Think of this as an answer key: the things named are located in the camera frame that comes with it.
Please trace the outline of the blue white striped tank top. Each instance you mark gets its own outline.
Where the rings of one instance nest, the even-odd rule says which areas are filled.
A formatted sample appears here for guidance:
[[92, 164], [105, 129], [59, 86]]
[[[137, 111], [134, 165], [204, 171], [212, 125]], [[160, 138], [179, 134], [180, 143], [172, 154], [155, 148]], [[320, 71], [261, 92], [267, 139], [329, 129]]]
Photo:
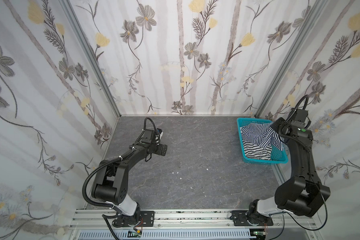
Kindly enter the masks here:
[[240, 127], [243, 142], [257, 145], [263, 149], [268, 146], [276, 147], [282, 151], [283, 143], [278, 133], [271, 128], [271, 123], [250, 123]]

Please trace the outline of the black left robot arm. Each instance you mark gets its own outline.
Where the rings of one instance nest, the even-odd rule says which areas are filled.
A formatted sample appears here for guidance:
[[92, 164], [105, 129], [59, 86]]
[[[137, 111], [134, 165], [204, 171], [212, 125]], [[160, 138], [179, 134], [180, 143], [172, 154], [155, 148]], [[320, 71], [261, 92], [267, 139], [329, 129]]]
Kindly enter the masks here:
[[104, 216], [113, 226], [141, 226], [143, 215], [140, 205], [128, 195], [129, 172], [140, 161], [148, 162], [152, 155], [165, 156], [168, 146], [161, 143], [162, 129], [151, 118], [144, 119], [141, 134], [129, 150], [111, 160], [103, 160], [85, 179], [82, 187], [84, 200], [92, 206], [110, 208], [114, 217]]

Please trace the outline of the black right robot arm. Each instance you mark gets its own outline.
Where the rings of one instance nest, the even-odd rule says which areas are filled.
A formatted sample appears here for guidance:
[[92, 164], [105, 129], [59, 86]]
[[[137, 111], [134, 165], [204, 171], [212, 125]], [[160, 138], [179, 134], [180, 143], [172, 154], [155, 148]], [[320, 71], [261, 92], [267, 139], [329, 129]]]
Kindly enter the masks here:
[[251, 225], [266, 224], [276, 214], [313, 217], [326, 206], [331, 195], [329, 187], [322, 184], [313, 157], [313, 133], [308, 130], [310, 120], [309, 96], [303, 96], [291, 109], [286, 119], [279, 118], [271, 128], [286, 141], [291, 156], [291, 177], [281, 184], [274, 197], [255, 200], [246, 213]]

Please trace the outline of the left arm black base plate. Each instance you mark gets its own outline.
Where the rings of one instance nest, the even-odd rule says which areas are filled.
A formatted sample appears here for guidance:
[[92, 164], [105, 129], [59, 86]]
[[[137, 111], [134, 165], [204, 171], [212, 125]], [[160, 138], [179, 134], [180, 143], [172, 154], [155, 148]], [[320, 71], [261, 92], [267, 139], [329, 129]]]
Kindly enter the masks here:
[[140, 211], [133, 216], [120, 215], [113, 220], [112, 225], [121, 227], [153, 227], [155, 219], [154, 211]]

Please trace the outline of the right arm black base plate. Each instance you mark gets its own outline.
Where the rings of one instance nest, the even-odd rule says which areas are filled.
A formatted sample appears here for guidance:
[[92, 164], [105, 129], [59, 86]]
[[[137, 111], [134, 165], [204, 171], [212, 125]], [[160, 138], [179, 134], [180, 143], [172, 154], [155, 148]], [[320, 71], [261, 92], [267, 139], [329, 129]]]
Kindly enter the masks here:
[[250, 213], [249, 211], [232, 211], [229, 219], [233, 221], [235, 227], [265, 227], [274, 225], [270, 217], [265, 217], [258, 213]]

